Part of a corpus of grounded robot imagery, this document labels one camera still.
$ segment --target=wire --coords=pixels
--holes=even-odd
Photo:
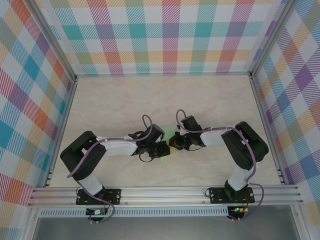
[[[260,185],[260,184],[258,184],[258,183],[251,183],[251,182],[249,183],[249,185],[259,186],[259,187],[261,188],[261,191],[262,191],[261,199],[260,199],[260,201],[259,201],[258,205],[256,206],[256,208],[253,210],[253,212],[252,212],[252,213],[250,213],[249,215],[244,216],[243,218],[241,218],[241,221],[243,221],[243,220],[246,220],[246,219],[250,218],[254,213],[256,213],[256,212],[257,212],[257,210],[258,210],[258,208],[261,206],[262,201],[264,200],[264,197],[265,197],[265,189],[264,189],[264,187],[263,187],[262,185]],[[240,219],[237,219],[237,218],[235,218],[234,216],[230,216],[230,215],[229,215],[228,217],[230,217],[230,218],[232,218],[232,219],[235,219],[235,220],[240,221]]]
[[[107,217],[103,218],[103,219],[102,219],[101,221],[99,221],[99,222],[93,221],[93,220],[91,219],[91,215],[90,215],[90,216],[89,216],[89,220],[91,221],[91,223],[92,223],[92,222],[95,222],[95,223],[97,223],[97,224],[98,224],[98,223],[103,223],[103,222],[109,220],[109,219],[115,214],[116,208],[115,208],[115,206],[114,206],[111,202],[106,201],[106,200],[103,200],[103,199],[100,199],[100,198],[92,195],[90,192],[88,192],[88,191],[84,188],[84,186],[82,186],[82,184],[81,184],[79,181],[76,181],[76,182],[80,185],[80,187],[82,187],[83,191],[84,191],[89,197],[91,197],[91,198],[93,198],[93,199],[95,199],[95,200],[97,200],[97,201],[100,201],[100,202],[102,202],[102,203],[104,203],[104,204],[107,204],[107,205],[109,205],[109,207],[112,207],[112,208],[113,208],[113,211],[111,212],[110,216],[107,216]]]
[[[81,167],[81,165],[83,164],[83,162],[85,161],[85,159],[87,158],[87,156],[89,155],[89,153],[92,151],[92,149],[94,149],[98,144],[102,143],[102,142],[105,142],[106,140],[107,141],[114,141],[114,140],[123,140],[123,141],[127,141],[127,142],[139,142],[139,141],[142,141],[142,140],[145,140],[146,138],[149,137],[149,135],[151,134],[152,132],[152,128],[153,128],[153,123],[152,123],[152,120],[151,118],[144,114],[142,115],[142,121],[143,121],[143,124],[146,128],[147,127],[147,124],[146,124],[146,121],[144,119],[144,117],[148,118],[149,121],[150,121],[150,130],[149,132],[147,133],[147,135],[145,135],[144,137],[142,138],[138,138],[138,139],[126,139],[126,138],[123,138],[123,137],[109,137],[109,138],[105,138],[105,139],[101,139],[99,141],[96,141],[89,149],[88,151],[86,151],[86,153],[83,155],[83,157],[81,158],[81,160],[79,161],[79,163],[77,164],[77,166],[73,169],[72,172],[69,173],[68,176],[66,176],[67,178],[70,178],[72,177],[77,171],[78,169]]]
[[[207,198],[210,198],[210,196],[207,194],[207,191],[210,189],[210,187],[209,188],[207,188],[205,191],[204,191],[204,195],[207,197]]]
[[[249,209],[249,199],[246,195],[243,195],[243,197],[245,198],[246,200],[246,206],[245,206],[245,209]]]
[[[188,152],[197,151],[197,150],[200,150],[200,149],[203,149],[203,148],[204,148],[204,147],[202,146],[202,147],[199,147],[199,148],[197,148],[197,149],[188,150]]]
[[[76,190],[75,190],[75,194],[78,196],[78,197],[80,197],[79,195],[78,195],[78,189],[79,188],[81,188],[80,186],[78,186],[77,188],[76,188]]]
[[[251,158],[252,158],[252,162],[253,162],[253,171],[245,181],[248,182],[253,177],[253,175],[255,175],[255,173],[257,171],[257,162],[256,162],[256,158],[255,158],[254,152],[252,151],[252,149],[251,149],[249,143],[247,142],[245,136],[243,136],[243,134],[238,129],[236,129],[235,127],[232,127],[232,126],[224,126],[224,127],[211,127],[211,128],[204,129],[204,130],[199,130],[199,131],[191,131],[191,130],[186,129],[181,124],[181,122],[179,121],[178,114],[180,112],[183,113],[185,118],[187,117],[186,112],[184,110],[182,110],[182,109],[179,109],[175,114],[176,122],[178,123],[180,128],[182,128],[183,130],[185,130],[188,133],[205,133],[205,132],[210,132],[210,131],[226,130],[226,129],[235,131],[240,136],[240,138],[243,140],[245,146],[248,148],[249,153],[250,153]]]
[[[152,157],[150,161],[145,161],[145,160],[142,160],[142,159],[141,159],[141,154],[139,154],[139,159],[140,159],[142,162],[144,162],[144,163],[150,163],[150,162],[151,162],[153,159],[155,159],[155,158]]]
[[[137,131],[137,132],[134,133],[134,135],[138,136],[138,135],[141,135],[143,133],[144,133],[144,131]]]
[[[208,128],[208,129],[203,129],[203,130],[198,130],[198,131],[191,131],[191,130],[188,130],[186,129],[182,124],[181,122],[179,121],[179,118],[178,118],[178,114],[182,112],[183,115],[184,115],[184,118],[187,117],[186,115],[186,112],[182,109],[179,109],[176,114],[175,114],[175,119],[176,119],[176,122],[178,123],[179,127],[182,128],[183,130],[185,130],[186,132],[188,133],[192,133],[192,134],[198,134],[198,133],[205,133],[205,132],[210,132],[210,131],[217,131],[217,130],[225,130],[226,127],[211,127],[211,128]]]
[[[143,124],[144,124],[144,126],[145,126],[146,128],[148,128],[148,126],[147,126],[147,124],[146,124],[146,121],[145,121],[145,118],[144,118],[144,117],[148,118],[149,121],[150,121],[150,129],[149,129],[149,132],[148,132],[144,137],[138,138],[138,139],[125,139],[125,138],[123,138],[123,137],[110,137],[110,138],[101,139],[101,140],[95,142],[95,143],[88,149],[88,151],[86,151],[86,153],[83,155],[83,157],[81,158],[80,162],[79,162],[79,163],[77,164],[77,166],[73,169],[73,171],[70,172],[70,174],[69,174],[68,176],[66,176],[66,177],[67,177],[67,178],[72,177],[72,176],[77,172],[77,170],[81,167],[81,165],[83,164],[83,162],[84,162],[85,159],[87,158],[88,154],[92,151],[92,149],[94,149],[95,146],[97,146],[98,144],[104,142],[105,140],[108,140],[108,141],[123,140],[123,141],[127,141],[127,142],[138,142],[138,141],[142,141],[142,140],[145,140],[146,138],[148,138],[149,135],[150,135],[151,132],[152,132],[153,123],[152,123],[151,118],[150,118],[148,115],[146,115],[146,114],[142,115],[142,122],[143,122]],[[105,201],[105,200],[103,200],[103,199],[100,199],[100,198],[92,195],[90,192],[88,192],[88,191],[84,188],[84,186],[82,186],[82,184],[81,184],[79,181],[76,181],[76,182],[82,187],[83,191],[84,191],[88,196],[90,196],[91,198],[93,198],[93,199],[95,199],[95,200],[97,200],[97,201],[100,201],[100,202],[102,202],[102,203],[105,203],[105,204],[109,205],[109,207],[111,206],[111,207],[113,208],[113,211],[111,212],[110,216],[103,218],[101,221],[99,221],[99,223],[102,223],[102,222],[105,222],[105,221],[109,220],[109,219],[115,214],[116,208],[115,208],[115,206],[114,206],[111,202]]]
[[[249,143],[247,142],[245,136],[238,130],[236,129],[235,127],[232,127],[232,126],[226,126],[226,127],[212,127],[212,128],[208,128],[208,129],[204,129],[204,130],[199,130],[199,131],[191,131],[191,130],[188,130],[186,129],[179,121],[179,118],[178,118],[178,114],[179,112],[182,112],[183,115],[184,115],[184,118],[187,117],[186,115],[186,112],[182,109],[179,109],[176,114],[175,114],[175,119],[176,119],[176,122],[178,123],[178,125],[180,126],[180,128],[182,128],[183,130],[185,130],[186,132],[188,133],[205,133],[205,132],[209,132],[209,131],[217,131],[217,130],[225,130],[225,129],[228,129],[228,130],[233,130],[235,131],[239,136],[240,138],[243,140],[245,146],[248,148],[249,150],[249,153],[251,155],[251,158],[252,158],[252,162],[253,162],[253,171],[252,173],[247,177],[247,179],[245,180],[247,183],[249,182],[249,180],[255,175],[256,171],[257,171],[257,161],[256,161],[256,157],[254,155],[254,152],[252,151],[251,149],[251,146],[249,145]],[[244,219],[247,219],[249,216],[251,216],[253,213],[255,213],[257,211],[257,209],[260,207],[260,205],[262,204],[262,201],[264,199],[264,196],[265,196],[265,190],[264,190],[264,187],[258,183],[249,183],[249,185],[253,185],[253,186],[259,186],[262,190],[262,196],[261,196],[261,200],[260,202],[258,203],[258,205],[256,206],[256,208],[254,209],[254,211],[248,215],[248,216],[245,216],[242,218],[242,220]]]
[[[110,205],[108,205],[108,208],[106,209],[106,204],[104,204],[103,209],[105,210],[106,213],[108,212],[109,208],[110,208]]]

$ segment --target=colorful plaid backdrop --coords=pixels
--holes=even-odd
[[[276,10],[276,13],[273,16],[273,19],[272,19],[267,31],[265,32],[265,34],[263,36],[263,39],[262,39],[262,41],[261,41],[261,43],[259,45],[259,48],[258,48],[258,50],[256,51],[256,53],[254,55],[253,61],[250,64],[248,72],[252,72],[252,70],[253,70],[253,68],[254,68],[254,66],[256,64],[256,61],[257,61],[262,49],[265,47],[265,45],[266,45],[266,43],[267,43],[267,41],[269,39],[269,36],[270,36],[271,32],[273,31],[273,29],[274,29],[274,27],[276,25],[276,22],[279,19],[279,17],[281,15],[281,13],[282,13],[287,1],[288,0],[281,0],[281,3],[279,5],[278,9]]]
[[[320,236],[320,0],[299,1],[256,83],[286,175]]]
[[[0,0],[0,240],[48,167],[71,80],[22,0]]]
[[[37,2],[74,69],[99,75],[247,72],[281,0]]]

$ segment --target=white floor panel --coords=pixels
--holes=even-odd
[[[79,79],[60,152],[87,130],[104,137],[144,131],[143,114],[170,129],[177,125],[178,109],[193,115],[202,128],[246,121],[267,142],[246,75],[97,77]],[[110,187],[205,186],[224,185],[234,165],[227,147],[221,145],[190,152],[172,149],[163,161],[150,163],[138,156],[104,157],[94,172]],[[76,187],[72,178],[66,178],[68,173],[59,158],[50,186]],[[270,152],[252,182],[280,183]]]

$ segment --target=metal frame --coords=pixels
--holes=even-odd
[[[142,73],[142,74],[126,74],[127,77],[158,77],[158,76],[190,76],[190,73]],[[234,71],[234,72],[220,72],[220,73],[196,73],[192,76],[238,76],[238,75],[248,75],[248,72],[244,71]],[[123,74],[99,74],[99,75],[83,75],[78,74],[77,77],[81,78],[106,78],[106,77],[124,77]]]
[[[289,180],[288,180],[288,177],[285,172],[285,167],[283,166],[282,162],[280,161],[280,157],[279,157],[280,155],[278,152],[278,148],[276,147],[275,141],[272,137],[272,131],[271,131],[270,125],[268,124],[268,121],[267,121],[268,118],[267,118],[267,115],[263,109],[262,99],[260,98],[260,95],[258,93],[256,83],[252,79],[251,76],[249,76],[249,80],[250,80],[250,85],[251,85],[252,92],[253,92],[253,95],[255,98],[256,106],[258,108],[260,118],[262,121],[262,125],[264,128],[265,134],[266,134],[266,139],[269,143],[270,152],[272,154],[273,161],[275,163],[275,166],[280,169],[284,183],[289,184]]]
[[[69,78],[75,82],[76,74],[73,71],[64,51],[60,47],[58,40],[56,39],[54,33],[52,32],[49,24],[47,23],[46,18],[43,16],[38,5],[34,2],[34,0],[23,0],[23,2],[28,8],[28,10],[30,11],[31,15],[35,19],[38,26],[40,27],[41,32],[45,36],[46,40],[48,41],[55,55],[57,56],[57,59],[60,61],[61,65],[63,66],[65,72],[67,73]]]
[[[291,12],[294,10],[295,6],[299,0],[288,0],[285,5],[280,18],[278,19],[275,27],[264,47],[260,56],[258,57],[256,64],[252,71],[252,76],[255,76],[259,69],[263,66],[272,46],[278,39],[281,31],[288,20]],[[66,106],[65,114],[62,120],[61,128],[58,133],[56,146],[52,154],[50,166],[46,173],[46,178],[44,179],[43,186],[45,188],[35,188],[29,202],[28,214],[24,216],[26,219],[26,228],[21,236],[21,239],[32,239],[32,236],[35,232],[37,221],[39,217],[44,217],[42,210],[48,208],[54,209],[64,209],[64,210],[76,210],[76,209],[85,209],[86,207],[79,207],[75,205],[76,202],[76,188],[75,187],[48,187],[50,185],[50,174],[52,174],[56,160],[58,158],[59,148],[62,142],[62,137],[67,125],[68,116],[70,113],[71,105],[75,96],[75,91],[77,88],[76,75],[67,60],[65,54],[63,53],[57,39],[55,38],[53,32],[51,31],[50,26],[46,22],[44,16],[42,15],[40,9],[34,0],[24,0],[24,3],[28,7],[31,14],[34,16],[36,22],[40,26],[43,34],[54,50],[57,58],[61,62],[63,68],[66,70],[69,77],[73,80],[70,98]],[[226,75],[245,75],[244,72],[235,72],[228,73]],[[133,74],[132,76],[163,76],[168,74]],[[81,77],[106,77],[106,75],[92,75],[84,76],[78,75]],[[284,167],[279,160],[279,153],[275,146],[275,143],[272,138],[270,126],[267,122],[267,117],[263,111],[261,104],[261,99],[259,97],[255,82],[250,78],[250,84],[252,91],[257,103],[258,111],[263,123],[264,130],[267,135],[267,139],[270,146],[270,151],[275,161],[275,164],[280,170],[279,178],[283,178],[284,183],[288,183],[288,179],[284,174]],[[226,207],[234,206],[234,204],[210,204],[210,200],[205,196],[205,190],[212,186],[192,186],[192,187],[122,187],[121,201],[120,205],[116,206],[118,210],[130,210],[130,209],[141,209],[141,208],[201,208],[201,209],[212,209],[215,207]],[[303,216],[303,211],[301,205],[303,204],[303,197],[300,195],[299,189],[296,185],[265,185],[265,198],[262,202],[262,205],[290,205],[292,209],[292,215],[295,220],[295,224],[298,228],[301,239],[311,239],[306,227],[306,223]],[[255,195],[256,203],[252,205],[257,205],[261,199],[261,189],[259,187],[253,186],[253,192]]]
[[[49,178],[49,174],[50,174],[50,172],[53,172],[53,170],[55,168],[55,165],[56,165],[56,162],[57,162],[57,159],[58,159],[59,149],[60,149],[60,146],[61,146],[61,143],[62,143],[62,138],[64,136],[65,129],[66,129],[66,126],[67,126],[68,117],[69,117],[69,113],[70,113],[70,110],[71,110],[71,105],[72,105],[72,102],[73,102],[75,94],[76,94],[77,85],[78,85],[78,83],[76,81],[71,84],[70,96],[69,96],[69,100],[68,100],[68,103],[67,103],[66,108],[65,108],[65,113],[64,113],[64,116],[63,116],[63,119],[62,119],[61,127],[60,127],[60,130],[58,132],[58,136],[56,138],[56,144],[55,144],[54,149],[53,149],[53,153],[52,153],[52,157],[51,157],[51,160],[50,160],[50,163],[49,163],[49,167],[46,170],[46,172],[44,173],[44,175],[46,177],[43,178],[43,182],[41,184],[43,187],[46,187],[47,181],[48,181],[48,178]]]
[[[271,5],[271,8],[270,10],[268,11],[268,15],[269,16],[275,16],[277,11],[278,11],[278,8],[281,4],[282,0],[274,0],[272,5]],[[256,40],[254,41],[254,44],[252,45],[252,49],[251,49],[251,53],[249,55],[249,58],[247,59],[245,65],[244,65],[244,68],[243,70],[244,71],[250,71],[250,66],[256,56],[256,53],[257,51],[259,50],[259,47],[265,37],[265,33],[268,31],[269,27],[270,27],[270,24],[271,22],[273,21],[273,18],[270,17],[270,18],[267,18],[264,20],[263,22],[263,25],[261,27],[261,30],[260,30],[260,33],[259,35],[257,36]]]
[[[251,72],[251,74],[253,76],[255,76],[259,72],[259,70],[261,69],[261,67],[265,63],[272,47],[274,46],[275,42],[277,41],[278,37],[280,36],[283,28],[285,27],[287,20],[289,19],[291,13],[295,9],[298,2],[299,2],[299,0],[287,0],[287,2],[286,2],[285,6],[280,14],[279,19],[275,23],[274,28],[273,28],[265,46],[264,46],[264,48],[262,49],[258,59],[255,62],[255,65],[254,65],[252,72]]]
[[[39,218],[87,218],[85,207],[45,207],[40,209]],[[141,218],[141,217],[212,217],[228,216],[227,206],[183,206],[173,207],[126,207],[109,209],[103,217],[113,218]]]
[[[181,186],[181,187],[121,187],[120,204],[117,208],[126,207],[195,207],[195,206],[237,206],[239,204],[210,204],[205,191],[212,186]],[[296,185],[264,185],[262,205],[299,205],[303,203],[302,196]],[[257,205],[262,191],[258,186],[252,186]],[[46,187],[35,188],[29,206],[33,208],[74,208],[76,205],[76,187]]]
[[[56,13],[55,10],[53,8],[53,6],[50,3],[50,0],[41,0],[42,4],[46,10],[46,13],[48,14],[48,16],[50,17],[50,20],[52,21],[53,25],[55,26],[56,31],[58,32],[60,38],[61,38],[61,42],[63,43],[64,47],[66,48],[66,51],[69,53],[72,61],[73,61],[73,65],[74,68],[76,69],[78,74],[84,74],[84,70],[76,56],[76,53],[73,49],[73,47],[71,46],[70,41],[68,40],[67,34],[65,33]]]

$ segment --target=gray floor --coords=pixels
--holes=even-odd
[[[289,206],[263,206],[241,222],[226,217],[41,218],[33,240],[298,240]]]
[[[266,141],[246,75],[97,77],[79,79],[60,152],[87,130],[103,137],[144,130],[143,114],[172,134],[178,109],[193,115],[203,128],[246,121]],[[162,161],[150,163],[138,156],[104,157],[94,173],[109,187],[217,186],[225,183],[234,166],[227,147],[215,145],[192,152],[171,150]],[[66,178],[68,174],[59,158],[50,186],[78,186]],[[271,153],[260,163],[252,182],[279,184]]]

